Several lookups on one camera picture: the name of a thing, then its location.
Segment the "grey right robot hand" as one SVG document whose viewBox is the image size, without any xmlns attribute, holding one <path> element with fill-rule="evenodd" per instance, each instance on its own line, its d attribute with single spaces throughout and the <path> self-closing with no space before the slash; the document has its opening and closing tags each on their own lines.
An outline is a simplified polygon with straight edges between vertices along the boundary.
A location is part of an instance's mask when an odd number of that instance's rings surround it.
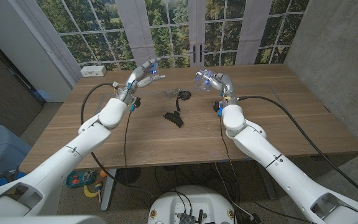
<svg viewBox="0 0 358 224">
<path fill-rule="evenodd" d="M 205 69 L 198 70 L 195 75 L 194 83 L 200 90 L 210 91 L 211 89 L 214 89 L 220 92 L 221 97 L 223 98 L 220 102 L 221 108 L 237 104 L 234 85 L 229 75 Z"/>
</svg>

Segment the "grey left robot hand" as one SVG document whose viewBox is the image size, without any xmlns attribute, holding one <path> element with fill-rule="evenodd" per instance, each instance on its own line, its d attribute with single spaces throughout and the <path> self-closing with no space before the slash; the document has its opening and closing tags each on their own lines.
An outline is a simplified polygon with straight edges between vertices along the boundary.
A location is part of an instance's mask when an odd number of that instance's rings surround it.
<svg viewBox="0 0 358 224">
<path fill-rule="evenodd" d="M 118 99 L 129 105 L 134 101 L 133 94 L 138 88 L 147 87 L 152 82 L 165 78 L 165 75 L 157 75 L 156 66 L 159 60 L 160 58 L 153 58 L 135 68 L 118 91 Z"/>
</svg>

